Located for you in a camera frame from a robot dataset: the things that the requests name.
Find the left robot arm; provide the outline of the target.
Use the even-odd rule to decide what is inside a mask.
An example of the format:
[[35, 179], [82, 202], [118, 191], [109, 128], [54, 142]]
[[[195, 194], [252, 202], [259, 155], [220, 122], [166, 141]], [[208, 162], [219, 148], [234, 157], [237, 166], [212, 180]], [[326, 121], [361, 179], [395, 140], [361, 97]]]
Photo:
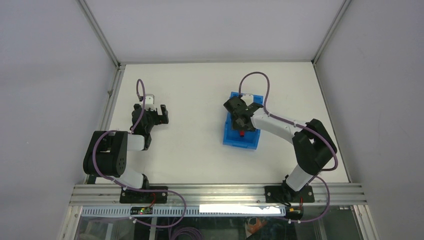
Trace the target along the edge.
[[147, 151], [153, 127], [168, 124], [169, 116], [164, 104], [158, 109], [153, 104], [142, 108], [138, 103], [131, 116], [135, 126], [133, 133], [121, 130], [93, 132], [82, 167], [87, 175], [105, 178], [125, 190], [131, 189], [131, 197], [138, 203], [145, 203], [151, 196], [148, 177], [128, 166], [127, 153]]

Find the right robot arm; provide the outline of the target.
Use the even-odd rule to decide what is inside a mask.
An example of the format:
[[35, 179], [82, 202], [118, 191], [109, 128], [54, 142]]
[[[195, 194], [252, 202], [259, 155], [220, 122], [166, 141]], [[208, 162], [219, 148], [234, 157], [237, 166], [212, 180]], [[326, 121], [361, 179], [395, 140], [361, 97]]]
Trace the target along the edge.
[[337, 148], [320, 120], [297, 123], [270, 113], [263, 104], [247, 104], [240, 95], [229, 98], [223, 106], [232, 130], [266, 131], [292, 144], [297, 165], [281, 184], [282, 196], [289, 203], [302, 196], [302, 189], [331, 159], [338, 163]]

